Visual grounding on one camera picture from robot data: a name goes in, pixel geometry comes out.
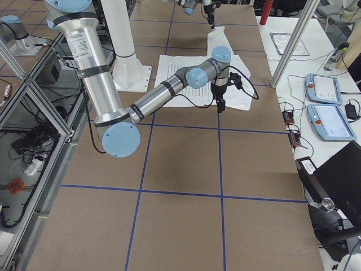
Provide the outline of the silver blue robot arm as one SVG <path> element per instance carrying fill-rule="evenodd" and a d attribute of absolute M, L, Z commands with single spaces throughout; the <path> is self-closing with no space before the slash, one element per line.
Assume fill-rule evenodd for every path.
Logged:
<path fill-rule="evenodd" d="M 96 28 L 99 20 L 92 1 L 46 1 L 50 28 L 62 33 L 71 50 L 78 75 L 95 108 L 94 125 L 104 151 L 116 158 L 133 154 L 140 145 L 137 124 L 187 87 L 211 84 L 226 91 L 232 50 L 217 46 L 208 59 L 182 67 L 149 89 L 152 68 L 136 56 L 125 1 L 102 1 L 116 60 L 106 60 Z"/>
<path fill-rule="evenodd" d="M 215 27 L 215 10 L 221 6 L 220 1 L 211 0 L 178 0 L 175 3 L 183 9 L 183 12 L 191 16 L 195 8 L 200 5 L 203 17 L 206 18 L 212 29 Z"/>

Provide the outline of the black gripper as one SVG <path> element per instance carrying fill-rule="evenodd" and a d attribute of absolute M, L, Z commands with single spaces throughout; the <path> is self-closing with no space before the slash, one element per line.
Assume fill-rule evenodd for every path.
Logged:
<path fill-rule="evenodd" d="M 215 84 L 212 84 L 212 93 L 214 95 L 215 101 L 217 103 L 217 113 L 222 113 L 225 110 L 225 100 L 223 98 L 223 95 L 226 93 L 227 86 L 222 85 L 218 86 Z"/>
<path fill-rule="evenodd" d="M 214 29 L 215 5 L 204 6 L 204 12 L 208 20 L 208 24 L 210 25 L 211 29 Z"/>

